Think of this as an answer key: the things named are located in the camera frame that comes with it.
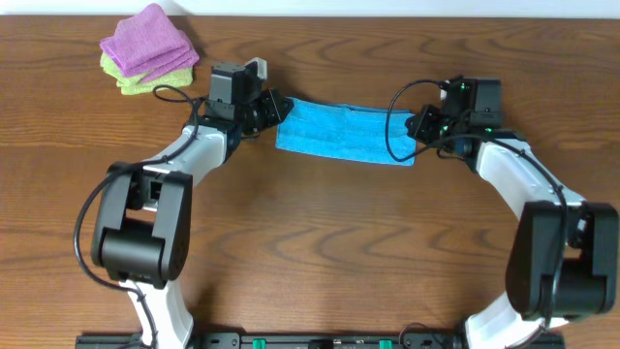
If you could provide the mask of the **blue microfiber cloth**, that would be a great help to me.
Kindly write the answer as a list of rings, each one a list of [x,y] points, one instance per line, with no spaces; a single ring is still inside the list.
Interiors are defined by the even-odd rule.
[[[416,142],[407,136],[408,110],[386,111],[362,106],[327,105],[294,99],[294,107],[277,128],[281,150],[338,160],[411,166]]]

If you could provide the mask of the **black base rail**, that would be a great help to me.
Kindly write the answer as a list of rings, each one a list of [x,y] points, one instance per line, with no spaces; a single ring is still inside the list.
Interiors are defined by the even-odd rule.
[[[387,335],[249,335],[239,333],[204,333],[194,336],[189,349],[452,349],[467,348],[461,336],[453,333],[413,332],[401,339]],[[80,335],[77,349],[140,348],[138,334]],[[563,336],[544,334],[527,348],[565,349]]]

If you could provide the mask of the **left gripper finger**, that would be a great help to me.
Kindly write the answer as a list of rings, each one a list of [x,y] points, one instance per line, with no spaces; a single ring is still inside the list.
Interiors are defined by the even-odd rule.
[[[268,127],[271,128],[282,124],[293,107],[293,104],[276,104],[271,106],[268,112]]]
[[[278,111],[291,111],[294,107],[294,101],[280,93],[277,88],[270,89],[273,102]]]

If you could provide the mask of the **folded purple cloth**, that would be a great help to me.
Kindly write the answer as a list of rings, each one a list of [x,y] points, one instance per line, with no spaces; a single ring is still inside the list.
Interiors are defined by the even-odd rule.
[[[100,42],[100,48],[124,78],[142,76],[144,82],[192,68],[199,60],[187,35],[156,3],[120,20],[114,34]]]

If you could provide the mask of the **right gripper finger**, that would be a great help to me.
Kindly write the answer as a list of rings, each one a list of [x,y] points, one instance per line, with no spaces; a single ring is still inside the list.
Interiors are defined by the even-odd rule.
[[[418,113],[409,117],[405,122],[406,127],[408,129],[419,129],[424,124],[425,118],[428,114],[428,108],[428,104],[423,105]]]
[[[417,142],[426,143],[425,126],[422,120],[407,120],[405,126],[408,137]]]

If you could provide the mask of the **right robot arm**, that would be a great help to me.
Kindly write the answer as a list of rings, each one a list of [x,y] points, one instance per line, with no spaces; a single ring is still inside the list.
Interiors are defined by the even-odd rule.
[[[497,79],[435,81],[439,107],[406,120],[410,138],[463,161],[488,182],[518,220],[505,291],[469,316],[455,348],[544,348],[547,334],[615,304],[619,213],[567,188],[503,125]]]

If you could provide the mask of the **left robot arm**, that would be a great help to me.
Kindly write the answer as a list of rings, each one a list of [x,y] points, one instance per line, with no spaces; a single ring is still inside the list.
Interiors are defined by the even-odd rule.
[[[245,139],[281,124],[294,103],[265,89],[267,63],[212,66],[207,95],[179,103],[191,107],[180,136],[159,154],[118,162],[93,190],[101,200],[91,259],[108,273],[103,286],[129,294],[142,334],[138,348],[184,348],[194,319],[178,277],[190,243],[193,189],[222,166]]]

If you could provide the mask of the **folded green cloth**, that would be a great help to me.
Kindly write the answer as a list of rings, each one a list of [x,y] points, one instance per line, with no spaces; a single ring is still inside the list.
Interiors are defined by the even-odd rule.
[[[116,86],[122,95],[150,93],[157,85],[184,87],[193,82],[192,68],[175,70],[150,81],[145,80],[145,74],[126,78],[122,76],[120,69],[105,53],[101,55],[100,66],[107,75],[116,79]]]

